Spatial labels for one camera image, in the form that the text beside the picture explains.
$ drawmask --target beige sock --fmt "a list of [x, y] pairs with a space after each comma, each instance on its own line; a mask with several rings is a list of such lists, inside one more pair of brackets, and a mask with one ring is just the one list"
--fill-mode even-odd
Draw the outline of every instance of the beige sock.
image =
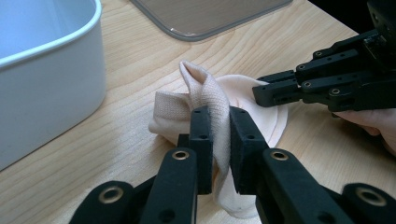
[[255, 196], [239, 195], [233, 186], [230, 163], [230, 105], [245, 109], [253, 118], [270, 147], [274, 147], [285, 129], [288, 109], [285, 105], [264, 108], [254, 100], [252, 87], [264, 82], [241, 75], [214, 79], [204, 68], [183, 61], [180, 73], [189, 93], [157, 91], [153, 119], [148, 128], [173, 144], [180, 133], [189, 133], [194, 108], [208, 105], [213, 134], [213, 156], [219, 169], [215, 176], [214, 200], [231, 216], [257, 216]]

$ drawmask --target wooden table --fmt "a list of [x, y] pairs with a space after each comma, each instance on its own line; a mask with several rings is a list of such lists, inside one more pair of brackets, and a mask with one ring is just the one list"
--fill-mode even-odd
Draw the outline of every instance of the wooden table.
[[[312, 52], [355, 35], [305, 0], [205, 41], [178, 41], [128, 0], [103, 0], [107, 94], [89, 118], [0, 173], [0, 223], [67, 223], [96, 186], [138, 185], [156, 175], [173, 146], [150, 133], [154, 93], [186, 91], [178, 63], [215, 77], [260, 77], [295, 68]], [[289, 105], [278, 147], [291, 151], [321, 184], [340, 191], [363, 182], [396, 197], [396, 160], [360, 128], [333, 119], [323, 105]], [[259, 223], [228, 216], [199, 196], [199, 223]]]

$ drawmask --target clear lid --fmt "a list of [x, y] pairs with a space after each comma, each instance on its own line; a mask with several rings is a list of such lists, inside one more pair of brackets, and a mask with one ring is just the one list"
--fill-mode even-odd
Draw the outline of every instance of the clear lid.
[[199, 41], [278, 9], [292, 0], [131, 0], [170, 36]]

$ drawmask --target container rim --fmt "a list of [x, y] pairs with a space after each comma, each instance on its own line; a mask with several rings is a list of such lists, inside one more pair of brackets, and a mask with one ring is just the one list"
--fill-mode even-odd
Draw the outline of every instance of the container rim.
[[21, 51], [19, 53], [9, 55], [5, 58], [0, 59], [0, 68], [6, 67], [10, 64], [17, 63], [23, 60], [27, 60], [29, 58], [35, 57], [38, 54], [50, 51], [52, 49], [57, 49], [60, 46], [66, 45], [70, 42], [72, 42], [75, 39], [78, 39], [79, 37], [87, 34], [93, 26], [100, 20], [101, 15], [102, 15], [102, 5], [100, 3], [100, 0], [92, 0], [95, 3], [95, 12], [93, 13], [92, 18], [81, 28], [76, 30], [75, 32], [65, 35], [59, 39], [50, 41], [49, 43], [34, 47], [32, 49], [27, 49], [24, 51]]

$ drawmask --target white plastic bin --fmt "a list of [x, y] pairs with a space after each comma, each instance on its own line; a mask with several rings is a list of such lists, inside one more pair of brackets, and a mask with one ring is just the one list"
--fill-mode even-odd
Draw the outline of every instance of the white plastic bin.
[[0, 1], [0, 170], [102, 103], [101, 12], [99, 0]]

